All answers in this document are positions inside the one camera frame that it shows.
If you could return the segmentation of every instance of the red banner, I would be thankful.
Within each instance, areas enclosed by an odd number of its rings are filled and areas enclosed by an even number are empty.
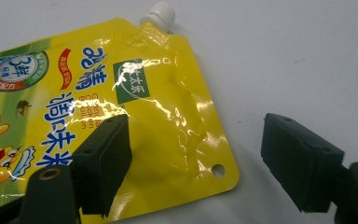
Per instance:
[[[62,52],[60,59],[58,60],[58,67],[60,69],[63,80],[61,90],[68,88],[72,81],[72,73],[68,68],[68,56],[70,52],[70,49],[65,49]]]

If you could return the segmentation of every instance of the yellow pouch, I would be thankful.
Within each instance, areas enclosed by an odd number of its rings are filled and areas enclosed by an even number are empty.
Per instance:
[[[83,223],[138,216],[237,184],[186,38],[148,21],[114,19],[0,53],[0,206],[22,196],[36,170],[69,164],[90,133],[119,114],[130,117],[131,167],[109,217],[82,216]]]

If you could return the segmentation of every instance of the round logo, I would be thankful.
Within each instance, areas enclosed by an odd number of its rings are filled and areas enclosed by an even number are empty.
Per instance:
[[[48,71],[48,55],[45,52],[9,56],[0,59],[0,91],[27,89]]]

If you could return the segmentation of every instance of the green square logo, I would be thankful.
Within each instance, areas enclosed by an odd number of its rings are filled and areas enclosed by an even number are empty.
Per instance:
[[[142,59],[115,63],[113,70],[117,102],[120,105],[150,96]]]

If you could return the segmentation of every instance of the white cap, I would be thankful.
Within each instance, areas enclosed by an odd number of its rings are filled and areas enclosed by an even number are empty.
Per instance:
[[[159,29],[167,32],[173,21],[175,20],[175,12],[165,2],[159,2],[155,4],[149,11],[149,13],[139,20],[140,23],[149,21],[156,25]]]

